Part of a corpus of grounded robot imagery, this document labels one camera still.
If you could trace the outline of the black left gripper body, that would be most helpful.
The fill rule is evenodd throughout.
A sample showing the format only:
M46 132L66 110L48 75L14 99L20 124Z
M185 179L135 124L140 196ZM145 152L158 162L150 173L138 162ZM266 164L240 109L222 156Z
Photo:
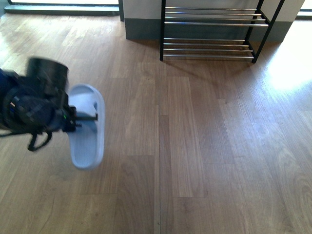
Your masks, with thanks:
M61 98L61 106L54 112L52 121L52 130L54 132L62 130L63 132L75 132L80 127L78 113L75 106L69 105L69 96L66 92Z

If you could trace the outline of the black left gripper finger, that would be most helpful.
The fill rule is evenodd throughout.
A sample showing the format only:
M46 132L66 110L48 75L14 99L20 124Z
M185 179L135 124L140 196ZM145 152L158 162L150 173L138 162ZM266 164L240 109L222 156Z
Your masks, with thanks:
M95 116L80 116L78 114L75 115L75 121L97 121L98 114L96 113Z

